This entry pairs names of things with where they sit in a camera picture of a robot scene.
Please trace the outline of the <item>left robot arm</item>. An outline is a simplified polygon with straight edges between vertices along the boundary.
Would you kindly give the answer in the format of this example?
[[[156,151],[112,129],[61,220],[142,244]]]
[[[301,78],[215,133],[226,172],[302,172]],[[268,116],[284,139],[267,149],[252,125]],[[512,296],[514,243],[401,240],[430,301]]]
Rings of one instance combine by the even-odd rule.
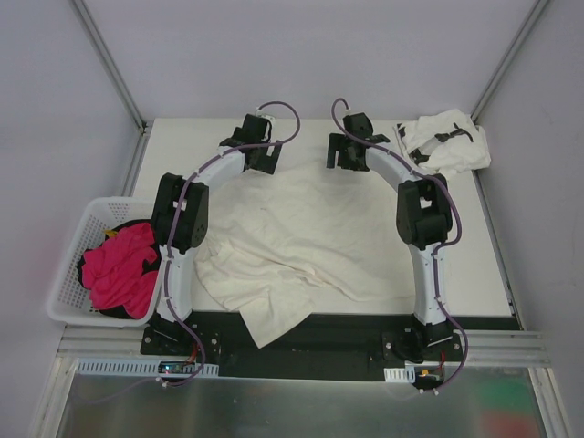
[[[247,114],[217,153],[187,177],[165,173],[151,216],[160,246],[159,303],[161,318],[185,321],[193,311],[193,262],[209,227],[212,191],[247,170],[276,171],[282,147],[271,140],[272,121],[258,111]]]

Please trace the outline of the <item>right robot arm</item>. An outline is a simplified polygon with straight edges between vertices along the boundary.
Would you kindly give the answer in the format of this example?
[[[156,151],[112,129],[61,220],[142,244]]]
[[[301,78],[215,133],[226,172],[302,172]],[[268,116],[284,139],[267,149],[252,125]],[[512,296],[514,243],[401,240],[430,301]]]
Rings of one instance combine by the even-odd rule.
[[[341,133],[329,135],[327,167],[374,171],[397,193],[396,228],[410,251],[415,301],[412,324],[391,343],[391,351],[413,363],[431,360],[454,333],[443,296],[442,249],[453,228],[446,180],[407,162],[386,136],[374,133],[363,112],[333,121]]]

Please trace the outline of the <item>cream white t shirt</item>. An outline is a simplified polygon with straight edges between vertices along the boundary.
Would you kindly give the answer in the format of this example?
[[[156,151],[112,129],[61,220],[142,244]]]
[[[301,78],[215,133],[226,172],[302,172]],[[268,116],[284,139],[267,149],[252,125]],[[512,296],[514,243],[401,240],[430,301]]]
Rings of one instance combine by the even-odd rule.
[[[245,172],[211,196],[196,273],[241,315],[258,348],[314,313],[409,313],[412,261],[396,206],[396,192],[373,172],[319,162]]]

